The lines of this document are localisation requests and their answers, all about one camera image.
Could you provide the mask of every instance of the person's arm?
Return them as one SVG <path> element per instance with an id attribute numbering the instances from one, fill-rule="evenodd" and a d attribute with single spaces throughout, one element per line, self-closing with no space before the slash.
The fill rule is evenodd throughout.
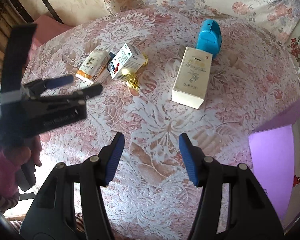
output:
<path id="1" fill-rule="evenodd" d="M 15 172 L 20 166 L 33 157 L 34 164 L 41 166 L 41 143 L 36 136 L 30 148 L 22 146 L 0 151 L 0 210 L 4 213 L 13 208 L 19 201 L 20 193 L 16 184 Z"/>

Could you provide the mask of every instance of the tablecloth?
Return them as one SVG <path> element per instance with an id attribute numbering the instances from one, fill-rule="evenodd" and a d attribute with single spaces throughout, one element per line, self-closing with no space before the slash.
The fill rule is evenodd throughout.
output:
<path id="1" fill-rule="evenodd" d="M 222 48 L 212 62 L 205 103 L 199 110 L 171 101 L 184 46 L 195 47 L 200 24 L 220 24 Z M 80 163 L 98 154 L 117 131 L 125 149 L 114 180 L 102 191 L 118 239 L 186 239 L 201 189 L 188 180 L 178 148 L 186 132 L 206 155 L 252 168 L 249 133 L 300 98 L 300 81 L 285 46 L 268 31 L 209 10 L 164 7 L 126 11 L 71 29 L 43 46 L 24 82 L 75 74 L 95 48 L 116 53 L 125 42 L 145 52 L 140 91 L 109 77 L 103 93 L 87 103 L 84 121 L 41 135 L 42 168 L 37 188 L 57 162 Z M 46 95 L 79 89 L 80 80 Z M 79 186 L 75 206 L 80 211 Z M 219 230 L 225 228 L 224 187 Z"/>

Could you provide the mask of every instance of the metal screw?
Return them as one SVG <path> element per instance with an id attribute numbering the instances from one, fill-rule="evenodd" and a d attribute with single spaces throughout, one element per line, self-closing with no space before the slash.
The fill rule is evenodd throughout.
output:
<path id="1" fill-rule="evenodd" d="M 244 163 L 240 163 L 240 164 L 239 164 L 239 169 L 245 171 L 247 168 L 248 168 L 248 166 L 247 166 L 246 164 L 244 164 Z"/>
<path id="2" fill-rule="evenodd" d="M 81 106 L 84 106 L 86 104 L 86 101 L 84 100 L 78 100 L 78 104 Z"/>
<path id="3" fill-rule="evenodd" d="M 99 160 L 99 156 L 93 155 L 93 156 L 90 157 L 89 160 L 90 160 L 92 163 L 95 163 L 95 162 L 97 162 L 97 161 Z"/>
<path id="4" fill-rule="evenodd" d="M 206 163 L 212 163 L 213 162 L 213 158 L 211 156 L 205 156 L 203 159 Z"/>
<path id="5" fill-rule="evenodd" d="M 57 169 L 62 169 L 65 166 L 64 163 L 57 163 L 56 168 Z"/>

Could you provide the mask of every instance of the open purple box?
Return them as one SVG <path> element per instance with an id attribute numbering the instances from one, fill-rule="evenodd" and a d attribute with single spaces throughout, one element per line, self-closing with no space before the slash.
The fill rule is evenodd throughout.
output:
<path id="1" fill-rule="evenodd" d="M 300 215 L 300 99 L 249 135 L 253 172 L 284 228 Z"/>

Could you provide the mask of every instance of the blue container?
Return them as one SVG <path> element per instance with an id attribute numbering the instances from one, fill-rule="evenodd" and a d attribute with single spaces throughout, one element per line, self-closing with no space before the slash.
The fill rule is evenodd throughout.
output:
<path id="1" fill-rule="evenodd" d="M 215 58 L 220 52 L 221 43 L 222 36 L 218 23 L 212 19 L 205 20 L 199 32 L 197 49 L 211 53 Z"/>

